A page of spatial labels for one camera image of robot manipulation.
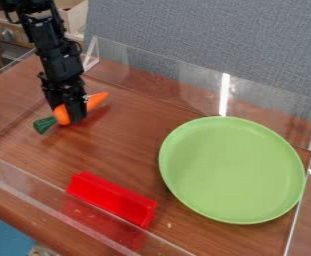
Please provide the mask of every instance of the wooden surface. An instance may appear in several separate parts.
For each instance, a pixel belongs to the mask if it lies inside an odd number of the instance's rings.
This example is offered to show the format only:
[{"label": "wooden surface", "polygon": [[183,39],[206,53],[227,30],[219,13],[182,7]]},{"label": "wooden surface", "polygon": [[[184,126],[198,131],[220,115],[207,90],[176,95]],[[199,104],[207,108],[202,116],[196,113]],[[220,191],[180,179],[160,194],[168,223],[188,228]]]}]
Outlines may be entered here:
[{"label": "wooden surface", "polygon": [[[282,255],[294,210],[260,225],[223,224],[194,213],[172,196],[160,178],[157,152],[165,136],[180,124],[203,115],[187,109],[186,101],[177,100],[175,93],[204,92],[128,68],[128,79],[124,77],[123,81],[132,84],[128,89],[144,90],[136,93],[92,78],[91,73],[84,76],[87,91],[108,91],[109,99],[80,124],[56,126],[39,136],[32,121],[51,112],[39,93],[37,69],[40,65],[32,57],[0,75],[0,158],[60,188],[68,186],[73,173],[85,170],[152,198],[159,207],[149,231],[198,255]],[[99,69],[104,69],[104,62],[92,72],[104,71],[108,76],[107,70]],[[163,87],[157,90],[147,87],[159,81]],[[254,106],[238,106],[256,113]],[[263,112],[259,113],[255,118],[263,119]],[[290,130],[291,122],[292,127],[296,122],[300,129],[303,124],[307,126],[295,118],[287,120],[282,126],[276,119],[282,131]],[[296,152],[307,165],[310,153],[298,148]],[[64,255],[116,255],[1,190],[0,218]]]}]

